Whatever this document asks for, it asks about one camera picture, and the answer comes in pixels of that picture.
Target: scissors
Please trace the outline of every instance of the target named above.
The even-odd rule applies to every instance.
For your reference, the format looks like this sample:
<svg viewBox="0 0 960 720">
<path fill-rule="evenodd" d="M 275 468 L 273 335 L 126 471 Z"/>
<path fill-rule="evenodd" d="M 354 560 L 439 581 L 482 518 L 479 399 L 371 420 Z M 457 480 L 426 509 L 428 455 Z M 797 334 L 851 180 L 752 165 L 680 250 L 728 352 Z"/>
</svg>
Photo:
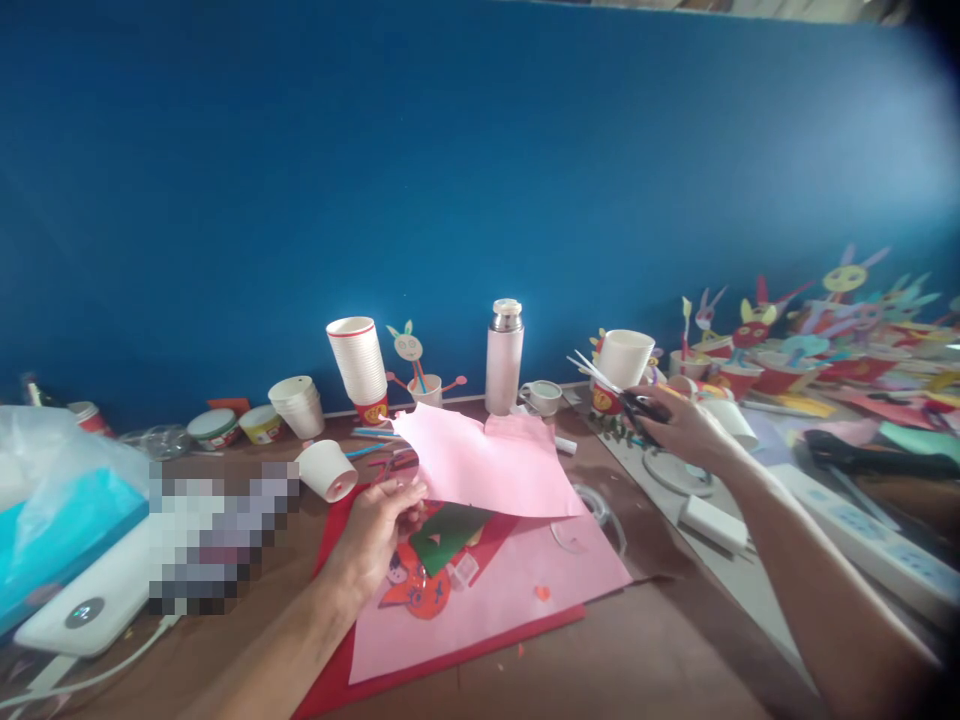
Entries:
<svg viewBox="0 0 960 720">
<path fill-rule="evenodd" d="M 650 402 L 649 399 L 645 397 L 639 397 L 614 385 L 607 379 L 607 376 L 600 372 L 592 362 L 587 360 L 579 350 L 575 350 L 574 352 L 577 353 L 577 357 L 579 357 L 583 362 L 577 362 L 569 355 L 567 355 L 567 360 L 572 362 L 588 375 L 596 378 L 597 382 L 617 396 L 617 400 L 619 400 L 620 404 L 623 405 L 623 414 L 627 416 L 627 419 L 643 439 L 645 445 L 651 445 L 652 447 L 657 448 L 661 447 L 660 443 L 654 440 L 653 436 L 650 435 L 650 433 L 644 429 L 643 425 L 640 424 L 639 420 L 637 420 L 637 416 L 643 415 L 644 417 L 648 417 L 651 420 L 655 420 L 660 423 L 669 422 L 670 416 L 667 415 L 664 410 L 661 410 L 659 407 Z"/>
</svg>

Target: pink paper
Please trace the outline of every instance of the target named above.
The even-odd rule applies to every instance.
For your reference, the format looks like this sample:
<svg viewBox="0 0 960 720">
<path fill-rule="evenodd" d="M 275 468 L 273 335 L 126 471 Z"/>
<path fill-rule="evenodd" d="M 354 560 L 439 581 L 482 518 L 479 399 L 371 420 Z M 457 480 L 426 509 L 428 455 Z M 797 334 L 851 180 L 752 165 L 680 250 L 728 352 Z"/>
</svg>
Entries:
<svg viewBox="0 0 960 720">
<path fill-rule="evenodd" d="M 433 500 L 520 517 L 589 512 L 557 460 L 553 427 L 538 417 L 491 415 L 485 428 L 421 403 L 393 428 L 416 450 Z"/>
<path fill-rule="evenodd" d="M 582 554 L 562 549 L 550 525 L 521 520 L 477 582 L 450 592 L 431 620 L 418 619 L 404 606 L 380 607 L 393 587 L 385 580 L 357 620 L 350 684 L 446 655 L 630 584 L 593 516 L 553 523 L 564 543 L 584 549 Z M 547 600 L 537 596 L 538 586 L 550 589 Z"/>
<path fill-rule="evenodd" d="M 870 418 L 860 420 L 838 420 L 831 423 L 820 423 L 817 430 L 825 430 L 831 435 L 840 438 L 846 443 L 860 447 L 873 440 L 880 423 Z"/>
</svg>

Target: left hand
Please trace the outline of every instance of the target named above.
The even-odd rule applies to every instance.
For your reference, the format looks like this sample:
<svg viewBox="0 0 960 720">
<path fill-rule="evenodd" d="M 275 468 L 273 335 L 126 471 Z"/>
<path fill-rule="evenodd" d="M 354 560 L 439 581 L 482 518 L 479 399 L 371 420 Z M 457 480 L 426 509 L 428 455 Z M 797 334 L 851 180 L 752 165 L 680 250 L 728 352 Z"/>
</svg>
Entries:
<svg viewBox="0 0 960 720">
<path fill-rule="evenodd" d="M 387 576 L 400 530 L 416 532 L 423 525 L 421 501 L 426 496 L 427 486 L 419 481 L 400 485 L 387 480 L 361 493 L 324 573 L 337 575 L 365 605 Z"/>
</svg>

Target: jar lid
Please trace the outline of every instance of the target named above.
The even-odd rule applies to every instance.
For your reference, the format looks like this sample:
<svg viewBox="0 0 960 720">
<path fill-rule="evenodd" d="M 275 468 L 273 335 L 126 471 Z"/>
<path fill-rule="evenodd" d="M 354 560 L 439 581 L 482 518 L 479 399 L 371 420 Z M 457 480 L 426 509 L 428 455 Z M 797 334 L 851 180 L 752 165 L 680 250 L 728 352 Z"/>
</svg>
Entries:
<svg viewBox="0 0 960 720">
<path fill-rule="evenodd" d="M 222 435 L 230 426 L 237 422 L 237 414 L 230 408 L 218 408 L 209 410 L 202 415 L 197 415 L 190 424 L 187 425 L 187 432 L 198 440 Z"/>
<path fill-rule="evenodd" d="M 497 315 L 519 315 L 523 312 L 523 305 L 513 298 L 503 298 L 493 303 L 493 311 Z"/>
</svg>

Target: right hand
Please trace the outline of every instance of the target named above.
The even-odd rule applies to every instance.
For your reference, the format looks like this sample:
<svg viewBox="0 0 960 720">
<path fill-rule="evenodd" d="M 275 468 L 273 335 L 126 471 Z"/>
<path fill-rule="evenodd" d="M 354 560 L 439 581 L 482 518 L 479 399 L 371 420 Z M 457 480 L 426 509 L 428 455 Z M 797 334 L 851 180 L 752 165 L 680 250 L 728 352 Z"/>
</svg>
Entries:
<svg viewBox="0 0 960 720">
<path fill-rule="evenodd" d="M 652 398 L 670 414 L 668 423 L 646 417 L 638 420 L 665 450 L 686 463 L 722 476 L 730 463 L 749 460 L 750 455 L 720 422 L 699 405 L 665 390 L 660 385 L 639 386 L 628 392 Z"/>
</svg>

